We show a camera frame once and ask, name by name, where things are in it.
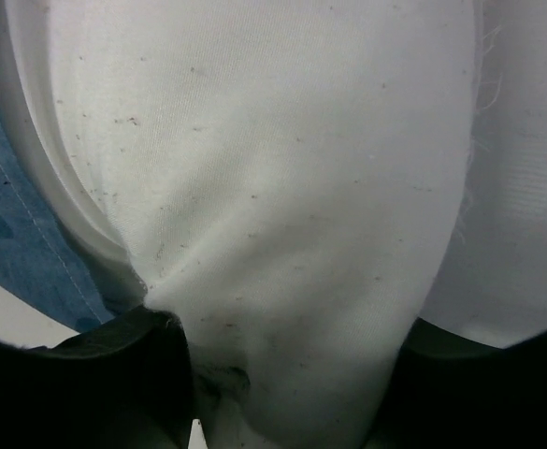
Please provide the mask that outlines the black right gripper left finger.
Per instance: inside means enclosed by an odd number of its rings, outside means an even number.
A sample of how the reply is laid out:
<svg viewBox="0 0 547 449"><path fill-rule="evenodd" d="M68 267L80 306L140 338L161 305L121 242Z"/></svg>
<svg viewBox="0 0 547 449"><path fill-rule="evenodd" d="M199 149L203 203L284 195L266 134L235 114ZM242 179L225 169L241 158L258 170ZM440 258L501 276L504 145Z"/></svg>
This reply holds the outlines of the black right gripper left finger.
<svg viewBox="0 0 547 449"><path fill-rule="evenodd" d="M0 448L185 448L193 419L171 315L138 307L53 348L0 341Z"/></svg>

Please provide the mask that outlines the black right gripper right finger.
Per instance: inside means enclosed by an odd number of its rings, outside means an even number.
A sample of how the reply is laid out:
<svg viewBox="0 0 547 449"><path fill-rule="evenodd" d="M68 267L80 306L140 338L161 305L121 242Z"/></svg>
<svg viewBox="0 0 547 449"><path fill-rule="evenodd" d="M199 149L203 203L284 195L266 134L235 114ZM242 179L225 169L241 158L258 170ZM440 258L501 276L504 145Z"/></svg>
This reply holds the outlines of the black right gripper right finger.
<svg viewBox="0 0 547 449"><path fill-rule="evenodd" d="M418 320L370 448L547 448L547 331L505 349Z"/></svg>

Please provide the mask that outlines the blue cartoon print pillowcase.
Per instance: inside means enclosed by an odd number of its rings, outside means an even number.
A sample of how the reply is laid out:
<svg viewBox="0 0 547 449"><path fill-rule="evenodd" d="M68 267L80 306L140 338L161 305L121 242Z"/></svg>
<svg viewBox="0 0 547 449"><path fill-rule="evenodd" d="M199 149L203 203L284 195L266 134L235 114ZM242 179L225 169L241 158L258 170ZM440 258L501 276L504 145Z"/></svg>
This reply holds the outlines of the blue cartoon print pillowcase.
<svg viewBox="0 0 547 449"><path fill-rule="evenodd" d="M113 317L49 206L24 174L1 123L0 286L78 332Z"/></svg>

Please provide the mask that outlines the white pillow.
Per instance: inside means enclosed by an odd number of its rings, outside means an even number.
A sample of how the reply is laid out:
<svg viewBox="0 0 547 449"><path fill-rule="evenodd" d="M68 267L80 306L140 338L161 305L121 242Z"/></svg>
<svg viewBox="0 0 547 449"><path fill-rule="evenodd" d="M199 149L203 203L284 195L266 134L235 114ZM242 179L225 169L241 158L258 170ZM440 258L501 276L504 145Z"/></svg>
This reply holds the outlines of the white pillow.
<svg viewBox="0 0 547 449"><path fill-rule="evenodd" d="M547 1L0 1L0 122L210 448L370 448L418 320L547 331Z"/></svg>

